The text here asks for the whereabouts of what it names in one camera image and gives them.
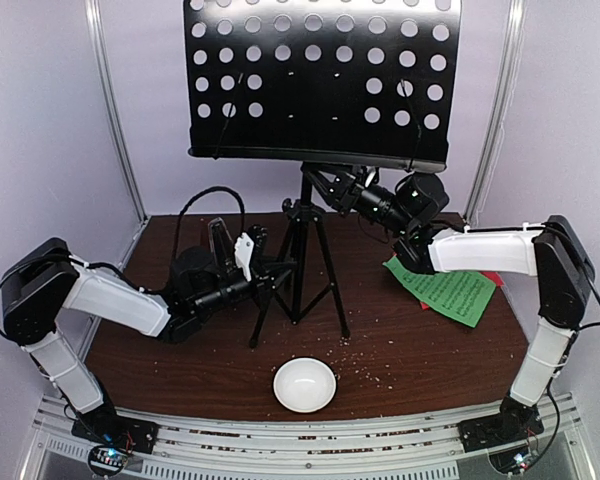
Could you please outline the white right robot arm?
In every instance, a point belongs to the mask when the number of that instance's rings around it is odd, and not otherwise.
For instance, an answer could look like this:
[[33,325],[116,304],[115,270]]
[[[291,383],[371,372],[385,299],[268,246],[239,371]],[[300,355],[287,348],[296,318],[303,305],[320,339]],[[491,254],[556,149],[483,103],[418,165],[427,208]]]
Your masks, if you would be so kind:
[[449,198],[434,174],[411,173],[395,191],[366,167],[309,164],[304,176],[336,212],[358,212],[391,232],[401,265],[418,274],[455,271],[534,277],[539,323],[521,367],[494,415],[458,426],[467,452],[521,441],[544,427],[537,403],[566,364],[584,318],[595,269],[569,221],[473,229],[439,219]]

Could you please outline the green paper sheet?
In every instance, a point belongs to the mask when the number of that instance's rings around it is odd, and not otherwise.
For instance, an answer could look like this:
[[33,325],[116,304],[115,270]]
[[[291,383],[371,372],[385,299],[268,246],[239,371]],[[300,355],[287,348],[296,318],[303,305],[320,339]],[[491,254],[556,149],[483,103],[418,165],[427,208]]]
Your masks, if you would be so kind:
[[497,288],[493,280],[475,271],[415,274],[396,256],[383,266],[421,304],[469,328],[478,325]]

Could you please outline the clear plastic metronome cover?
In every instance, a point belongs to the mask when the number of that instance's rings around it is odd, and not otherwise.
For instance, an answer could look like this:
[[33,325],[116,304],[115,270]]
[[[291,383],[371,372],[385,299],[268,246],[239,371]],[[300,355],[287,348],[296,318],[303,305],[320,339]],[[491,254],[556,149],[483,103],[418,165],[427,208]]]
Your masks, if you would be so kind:
[[224,220],[220,217],[212,219],[208,225],[208,233],[211,253],[219,272],[222,275],[231,274],[237,269],[235,243]]

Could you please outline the black music stand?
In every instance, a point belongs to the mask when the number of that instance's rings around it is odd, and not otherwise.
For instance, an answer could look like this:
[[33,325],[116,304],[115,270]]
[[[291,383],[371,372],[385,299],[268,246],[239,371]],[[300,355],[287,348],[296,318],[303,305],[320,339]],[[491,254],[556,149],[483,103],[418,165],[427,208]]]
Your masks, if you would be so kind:
[[[192,156],[378,167],[395,191],[445,169],[462,5],[458,1],[186,1]],[[281,308],[311,310],[310,232],[328,247],[323,201],[302,177],[283,204],[279,260],[295,271]]]

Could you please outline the dark red wooden metronome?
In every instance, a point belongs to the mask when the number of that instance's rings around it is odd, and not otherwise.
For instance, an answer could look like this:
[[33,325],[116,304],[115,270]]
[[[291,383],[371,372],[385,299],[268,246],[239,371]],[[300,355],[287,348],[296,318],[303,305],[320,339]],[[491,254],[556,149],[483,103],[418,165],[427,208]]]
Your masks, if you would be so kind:
[[204,247],[210,253],[214,252],[213,237],[212,237],[212,221],[202,220],[200,223],[200,235],[199,243],[201,247]]

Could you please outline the red paper sheet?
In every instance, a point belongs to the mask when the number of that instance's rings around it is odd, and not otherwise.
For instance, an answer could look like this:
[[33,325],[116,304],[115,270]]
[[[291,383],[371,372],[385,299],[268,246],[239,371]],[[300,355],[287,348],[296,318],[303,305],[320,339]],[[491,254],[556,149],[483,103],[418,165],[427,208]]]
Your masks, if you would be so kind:
[[[489,271],[482,271],[481,274],[483,276],[485,276],[486,278],[490,279],[491,281],[494,282],[494,284],[498,287],[501,288],[504,286],[504,281],[502,280],[501,276],[497,273],[497,272],[489,272]],[[430,306],[427,305],[424,302],[420,302],[420,306],[423,310],[429,310]]]

